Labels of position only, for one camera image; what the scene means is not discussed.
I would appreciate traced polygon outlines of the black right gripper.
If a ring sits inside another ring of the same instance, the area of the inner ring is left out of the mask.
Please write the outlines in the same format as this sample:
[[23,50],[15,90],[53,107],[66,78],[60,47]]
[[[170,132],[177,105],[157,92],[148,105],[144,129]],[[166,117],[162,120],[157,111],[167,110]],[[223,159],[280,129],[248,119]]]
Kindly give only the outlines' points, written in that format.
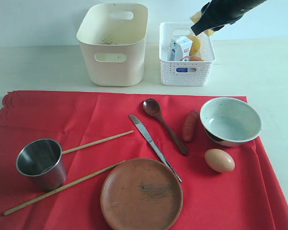
[[[266,0],[212,0],[201,8],[200,20],[191,26],[195,35],[199,35],[205,30],[212,29],[219,31],[225,24],[235,23],[245,13],[261,5]],[[213,27],[205,18],[211,18],[216,27]]]

